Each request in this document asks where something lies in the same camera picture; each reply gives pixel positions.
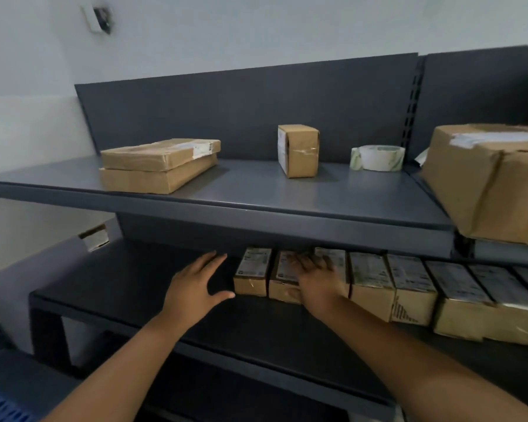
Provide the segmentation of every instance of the shelf board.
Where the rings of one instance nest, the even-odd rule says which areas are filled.
[[[287,179],[277,162],[220,160],[171,195],[106,192],[101,160],[84,157],[0,173],[0,198],[300,236],[447,257],[453,224],[405,172],[321,163]]]
[[[106,330],[133,334],[162,307],[170,277],[199,255],[170,246],[120,240],[100,248],[68,275],[31,295],[32,306]],[[239,259],[209,283],[232,290]],[[476,343],[396,324],[528,404],[528,347]],[[373,372],[300,305],[238,296],[218,305],[175,349],[301,395],[388,420],[395,402]]]

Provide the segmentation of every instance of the left hand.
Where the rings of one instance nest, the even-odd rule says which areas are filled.
[[[216,256],[212,251],[199,257],[172,277],[164,299],[162,311],[157,316],[165,325],[178,326],[182,333],[197,324],[216,305],[235,297],[232,291],[210,295],[207,283],[227,255]]]

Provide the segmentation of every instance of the row of boxes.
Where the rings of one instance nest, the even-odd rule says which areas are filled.
[[[385,256],[316,248],[329,256],[347,296],[384,321],[420,326],[470,340],[494,339],[528,345],[528,288],[508,269],[468,267],[422,261],[414,256]],[[234,276],[235,291],[283,302],[301,303],[288,255],[281,250],[248,248]],[[528,286],[528,268],[515,268]]]

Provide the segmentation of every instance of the packing tape roll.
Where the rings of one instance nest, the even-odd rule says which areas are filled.
[[[352,148],[352,170],[400,171],[405,158],[405,148],[390,145],[364,145]]]

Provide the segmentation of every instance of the bottom shelf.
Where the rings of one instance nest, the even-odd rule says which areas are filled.
[[[198,255],[116,241],[35,291],[31,304],[130,335],[160,310],[171,276]],[[209,291],[232,290],[238,263],[229,258],[211,279]],[[528,347],[473,343],[418,326],[397,326],[528,404]],[[190,329],[176,351],[372,418],[389,420],[394,411],[394,398],[373,372],[300,305],[238,296]]]

